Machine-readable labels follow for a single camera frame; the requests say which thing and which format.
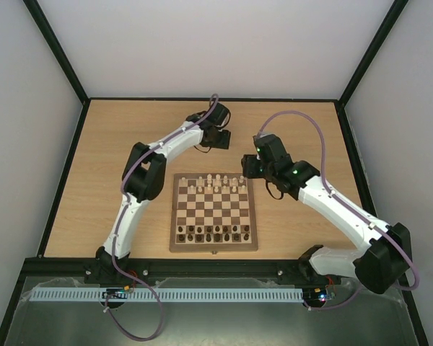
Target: wooden table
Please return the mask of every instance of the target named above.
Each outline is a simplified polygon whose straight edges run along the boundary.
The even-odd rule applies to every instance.
[[[202,154],[189,149],[167,167],[162,193],[139,224],[131,249],[137,258],[296,259],[314,244],[353,248],[351,242],[313,209],[286,196],[272,199],[264,181],[254,180],[258,226],[256,252],[172,253],[169,251],[172,177],[175,173],[241,172],[243,154],[253,154],[252,136],[267,117],[299,110],[317,120],[327,147],[327,178],[359,204],[348,155],[333,103],[223,102],[232,113],[229,150]],[[94,257],[113,226],[121,203],[121,175],[136,142],[150,143],[176,129],[187,115],[205,110],[202,101],[93,100],[45,251],[46,257]],[[284,115],[267,131],[278,135],[293,160],[320,167],[320,141],[305,119]]]

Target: chessboard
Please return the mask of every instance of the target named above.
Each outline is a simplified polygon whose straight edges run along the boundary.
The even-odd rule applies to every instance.
[[[256,251],[252,181],[241,174],[175,174],[171,252]]]

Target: white robotic arm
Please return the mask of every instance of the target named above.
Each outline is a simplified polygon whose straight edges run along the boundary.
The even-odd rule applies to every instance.
[[[356,249],[329,249],[316,245],[300,260],[314,275],[340,275],[358,278],[376,293],[385,292],[408,269],[408,262],[387,238],[411,256],[408,229],[397,223],[388,225],[362,210],[327,181],[306,161],[292,162],[281,140],[275,135],[254,138],[257,155],[244,155],[242,171],[248,178],[264,178],[266,188],[272,183],[281,192],[291,195],[315,209],[341,230]]]
[[[192,122],[185,121],[176,131],[173,131],[173,133],[180,132],[180,134],[171,139],[166,145],[157,149],[155,154],[163,155],[166,158],[167,163],[170,163],[186,149],[200,144],[200,142],[202,142],[204,131],[198,126],[194,126],[190,130],[183,130],[189,127],[189,125],[192,125]],[[158,144],[163,143],[166,137],[169,136],[170,135],[165,136],[157,142],[150,143],[148,147],[154,148]],[[127,194],[129,194],[129,196],[122,195],[121,208],[118,211],[113,229],[103,245],[105,251],[108,254],[112,254],[113,240],[114,237],[117,236],[117,241],[115,242],[115,255],[118,259],[124,258],[130,253],[131,242],[133,241],[136,229],[138,228],[138,223],[151,202],[147,199],[139,202],[131,193],[127,192]]]

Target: purple cable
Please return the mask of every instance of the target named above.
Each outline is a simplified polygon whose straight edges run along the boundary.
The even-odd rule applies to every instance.
[[[276,114],[273,114],[271,117],[269,117],[267,119],[267,121],[261,126],[260,130],[257,133],[257,137],[261,136],[261,134],[263,133],[263,130],[265,129],[265,127],[275,117],[278,117],[280,115],[285,115],[285,114],[299,115],[300,117],[305,118],[306,120],[310,121],[310,123],[313,124],[313,126],[316,128],[316,131],[318,132],[318,135],[319,135],[319,138],[320,138],[320,147],[321,147],[320,176],[321,176],[321,181],[323,183],[324,189],[327,191],[327,193],[329,195],[332,195],[332,197],[337,202],[339,202],[343,207],[345,207],[353,215],[355,215],[357,218],[359,218],[360,220],[362,220],[363,222],[365,222],[367,225],[370,225],[372,222],[369,221],[369,220],[367,220],[367,218],[365,216],[363,216],[358,211],[354,210],[350,205],[348,205],[347,202],[345,202],[344,200],[342,200],[336,194],[331,194],[332,189],[331,189],[331,187],[329,187],[329,185],[327,184],[327,181],[325,179],[325,139],[324,139],[324,135],[323,135],[323,132],[321,131],[318,123],[315,122],[315,120],[312,119],[309,115],[306,115],[306,114],[304,114],[302,112],[299,112],[297,110],[285,110],[285,111],[282,111],[282,112],[277,112]],[[397,283],[394,283],[393,285],[396,288],[400,289],[400,290],[415,290],[417,287],[419,287],[420,276],[419,276],[419,271],[417,270],[417,268],[414,265],[414,263],[411,261],[411,259],[409,258],[409,256],[404,252],[404,250],[401,249],[401,247],[398,245],[398,243],[396,243],[396,241],[394,241],[390,236],[388,236],[382,229],[380,229],[377,226],[375,226],[373,229],[376,230],[377,233],[380,234],[381,236],[383,236],[386,240],[388,240],[388,242],[396,249],[396,251],[398,251],[398,253],[402,256],[402,258],[404,258],[404,260],[407,262],[408,266],[411,268],[412,273],[414,274],[414,284],[412,286],[406,287],[406,286],[401,286],[401,285],[399,285]]]
[[[186,126],[185,128],[181,128],[176,130],[174,133],[170,134],[170,136],[166,137],[166,139],[162,142],[162,145],[165,145],[166,143],[168,143],[169,141],[171,141],[174,137],[178,136],[180,133],[183,133],[187,130],[190,130],[191,128],[199,125],[200,123],[202,123],[205,119],[207,119],[208,116],[210,116],[210,114],[214,111],[215,107],[218,104],[218,94],[213,94],[210,97],[210,107],[209,110],[207,110],[207,112],[201,117],[201,119],[199,119],[198,121],[196,121],[195,123],[192,123],[188,126]],[[127,203],[131,202],[130,199],[130,195],[128,193],[125,192],[125,184],[128,181],[128,179],[130,178],[130,176],[132,175],[132,173],[134,172],[134,170],[143,162],[143,160],[145,158],[147,158],[150,154],[152,154],[154,151],[156,151],[158,148],[160,148],[160,145],[157,145],[153,148],[150,148],[144,155],[142,155],[134,164],[133,166],[131,166],[131,168],[128,170],[127,174],[125,174],[125,177],[123,178],[122,184],[121,184],[121,192],[123,195],[125,195],[127,197]],[[125,205],[125,207],[123,207],[122,212],[118,218],[117,223],[115,224],[115,229],[114,229],[114,240],[113,240],[113,247],[112,247],[112,261],[113,261],[113,266],[114,268],[122,275],[126,276],[127,278],[132,279],[133,281],[136,281],[137,283],[140,283],[142,286],[144,286],[145,288],[147,288],[148,290],[151,291],[152,295],[156,298],[157,303],[159,304],[160,307],[160,321],[159,321],[159,325],[157,326],[156,331],[150,335],[149,337],[137,337],[135,335],[133,335],[132,333],[128,332],[125,328],[123,328],[121,326],[121,324],[117,321],[117,319],[114,317],[113,313],[110,311],[109,307],[108,307],[108,302],[109,299],[111,298],[112,295],[109,295],[106,300],[105,300],[105,311],[109,313],[109,315],[112,317],[115,325],[117,326],[117,328],[121,331],[122,334],[124,334],[126,337],[134,340],[134,341],[150,341],[152,339],[154,339],[157,335],[160,334],[160,332],[162,331],[162,327],[164,324],[164,318],[165,318],[165,311],[164,311],[164,306],[162,304],[162,302],[160,301],[159,296],[157,295],[156,291],[149,286],[147,283],[145,283],[143,280],[138,279],[136,277],[134,277],[133,275],[128,274],[127,272],[124,272],[121,268],[119,268],[119,266],[117,265],[117,262],[115,261],[115,244],[117,242],[117,235],[118,235],[118,231],[120,228],[120,224],[121,221],[123,219],[123,217],[125,216],[125,213],[127,211],[128,208],[128,204]]]

